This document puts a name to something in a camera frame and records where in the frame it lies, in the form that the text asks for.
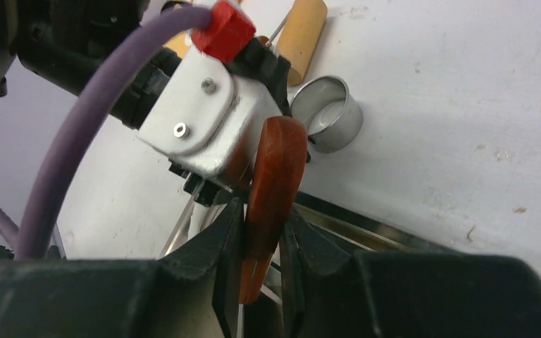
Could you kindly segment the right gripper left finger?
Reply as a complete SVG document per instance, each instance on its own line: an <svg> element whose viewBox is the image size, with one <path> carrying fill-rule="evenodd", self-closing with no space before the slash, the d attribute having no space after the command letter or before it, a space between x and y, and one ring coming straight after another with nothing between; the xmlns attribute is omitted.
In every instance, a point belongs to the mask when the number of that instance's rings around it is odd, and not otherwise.
<svg viewBox="0 0 541 338"><path fill-rule="evenodd" d="M158 260L0 260L0 337L235 337L244 206Z"/></svg>

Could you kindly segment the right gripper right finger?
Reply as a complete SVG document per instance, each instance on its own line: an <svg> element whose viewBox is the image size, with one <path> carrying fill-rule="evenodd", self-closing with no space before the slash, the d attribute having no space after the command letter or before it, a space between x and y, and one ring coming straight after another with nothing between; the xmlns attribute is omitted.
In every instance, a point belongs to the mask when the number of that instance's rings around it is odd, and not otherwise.
<svg viewBox="0 0 541 338"><path fill-rule="evenodd" d="M541 337L541 279L516 258L348 253L296 211L280 254L288 337Z"/></svg>

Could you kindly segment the wooden rolling pin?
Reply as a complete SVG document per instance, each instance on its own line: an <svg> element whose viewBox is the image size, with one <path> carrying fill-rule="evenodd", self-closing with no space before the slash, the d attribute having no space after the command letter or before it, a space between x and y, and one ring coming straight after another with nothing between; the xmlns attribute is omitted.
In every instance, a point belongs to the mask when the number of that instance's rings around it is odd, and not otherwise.
<svg viewBox="0 0 541 338"><path fill-rule="evenodd" d="M327 14L328 8L324 1L295 1L284 23L280 25L275 49L291 63L287 76L290 87L304 81Z"/></svg>

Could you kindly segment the metal ring cutter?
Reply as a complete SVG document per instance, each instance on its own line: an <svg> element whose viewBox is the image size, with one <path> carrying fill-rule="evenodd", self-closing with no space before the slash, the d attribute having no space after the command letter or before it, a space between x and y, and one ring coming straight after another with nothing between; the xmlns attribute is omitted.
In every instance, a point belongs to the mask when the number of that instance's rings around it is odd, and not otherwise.
<svg viewBox="0 0 541 338"><path fill-rule="evenodd" d="M351 144L363 126L363 111L340 77L326 75L302 85L290 102L313 148L331 154Z"/></svg>

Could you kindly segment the scraper with red handle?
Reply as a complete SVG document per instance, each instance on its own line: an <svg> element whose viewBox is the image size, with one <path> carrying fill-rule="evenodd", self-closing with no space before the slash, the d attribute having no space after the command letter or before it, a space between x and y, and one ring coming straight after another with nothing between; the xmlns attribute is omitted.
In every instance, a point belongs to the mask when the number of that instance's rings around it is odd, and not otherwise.
<svg viewBox="0 0 541 338"><path fill-rule="evenodd" d="M276 316L253 311L260 295L273 309L282 307L279 294L264 282L299 190L306 159L307 133L301 122L288 116L265 120L244 219L239 295L243 337L272 335Z"/></svg>

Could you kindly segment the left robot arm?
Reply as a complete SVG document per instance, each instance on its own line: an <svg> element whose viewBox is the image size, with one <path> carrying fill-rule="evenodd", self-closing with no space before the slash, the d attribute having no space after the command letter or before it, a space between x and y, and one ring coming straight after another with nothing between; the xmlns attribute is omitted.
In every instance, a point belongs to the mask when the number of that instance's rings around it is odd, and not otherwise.
<svg viewBox="0 0 541 338"><path fill-rule="evenodd" d="M290 114L289 61L255 38L234 1L168 2L141 25L146 1L0 1L0 97L13 60L79 97L30 196L63 203L112 115L167 156L176 173L238 196L256 181L264 120Z"/></svg>

